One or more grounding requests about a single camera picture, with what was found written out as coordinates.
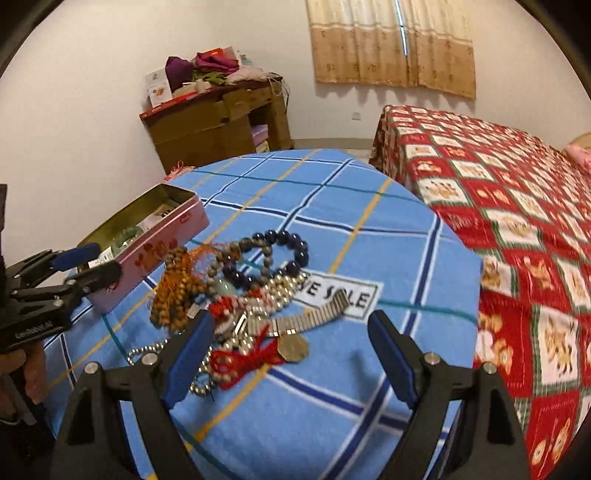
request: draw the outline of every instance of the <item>purple cloth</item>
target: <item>purple cloth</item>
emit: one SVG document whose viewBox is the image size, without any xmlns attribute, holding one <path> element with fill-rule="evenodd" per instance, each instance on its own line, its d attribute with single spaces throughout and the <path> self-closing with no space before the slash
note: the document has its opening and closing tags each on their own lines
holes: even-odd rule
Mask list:
<svg viewBox="0 0 591 480">
<path fill-rule="evenodd" d="M 166 76 L 171 92 L 181 88 L 183 82 L 190 82 L 193 77 L 193 64 L 178 57 L 168 57 L 166 61 Z"/>
<path fill-rule="evenodd" d="M 209 53 L 197 53 L 193 60 L 195 68 L 201 72 L 220 72 L 224 75 L 238 71 L 238 61 Z"/>
</svg>

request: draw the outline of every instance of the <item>finger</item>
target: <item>finger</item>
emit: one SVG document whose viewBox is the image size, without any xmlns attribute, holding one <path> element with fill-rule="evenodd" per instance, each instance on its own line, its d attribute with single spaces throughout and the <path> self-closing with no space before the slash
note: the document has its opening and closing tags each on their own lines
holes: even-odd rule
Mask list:
<svg viewBox="0 0 591 480">
<path fill-rule="evenodd" d="M 8 420 L 10 419 L 15 413 L 16 413 L 16 409 L 14 408 L 14 405 L 12 404 L 10 398 L 8 398 L 8 395 L 6 395 L 1 389 L 0 389 L 0 419 L 4 419 L 4 420 Z"/>
<path fill-rule="evenodd" d="M 41 342 L 27 347 L 27 361 L 23 372 L 25 375 L 25 392 L 35 405 L 40 404 L 45 396 L 47 383 L 45 352 Z"/>
<path fill-rule="evenodd" d="M 14 372 L 17 368 L 22 367 L 25 360 L 27 360 L 27 356 L 23 350 L 0 355 L 0 375 Z"/>
</svg>

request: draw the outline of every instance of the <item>coin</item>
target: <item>coin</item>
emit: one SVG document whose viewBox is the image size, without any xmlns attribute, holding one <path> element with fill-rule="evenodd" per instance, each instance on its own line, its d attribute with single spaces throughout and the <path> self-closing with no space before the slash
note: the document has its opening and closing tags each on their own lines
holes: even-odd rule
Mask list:
<svg viewBox="0 0 591 480">
<path fill-rule="evenodd" d="M 299 333 L 281 335 L 277 344 L 277 352 L 283 360 L 290 363 L 301 362 L 308 356 L 310 347 L 308 341 Z"/>
</svg>

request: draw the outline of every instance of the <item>pink pillow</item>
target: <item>pink pillow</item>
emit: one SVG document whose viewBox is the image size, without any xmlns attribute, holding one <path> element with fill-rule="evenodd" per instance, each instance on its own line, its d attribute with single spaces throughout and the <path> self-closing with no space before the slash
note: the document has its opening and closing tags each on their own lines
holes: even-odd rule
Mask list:
<svg viewBox="0 0 591 480">
<path fill-rule="evenodd" d="M 566 156 L 586 174 L 591 174 L 591 152 L 578 145 L 567 145 Z"/>
</svg>

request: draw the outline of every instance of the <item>curtain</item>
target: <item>curtain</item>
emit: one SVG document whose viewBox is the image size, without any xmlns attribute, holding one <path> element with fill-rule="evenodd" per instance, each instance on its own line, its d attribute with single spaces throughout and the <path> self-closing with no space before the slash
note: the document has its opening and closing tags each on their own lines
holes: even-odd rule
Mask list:
<svg viewBox="0 0 591 480">
<path fill-rule="evenodd" d="M 476 98 L 461 0 L 307 0 L 322 83 L 417 86 Z"/>
<path fill-rule="evenodd" d="M 398 0 L 411 85 L 476 98 L 470 25 L 460 0 Z"/>
<path fill-rule="evenodd" d="M 408 86 L 394 0 L 307 3 L 318 82 Z"/>
</svg>

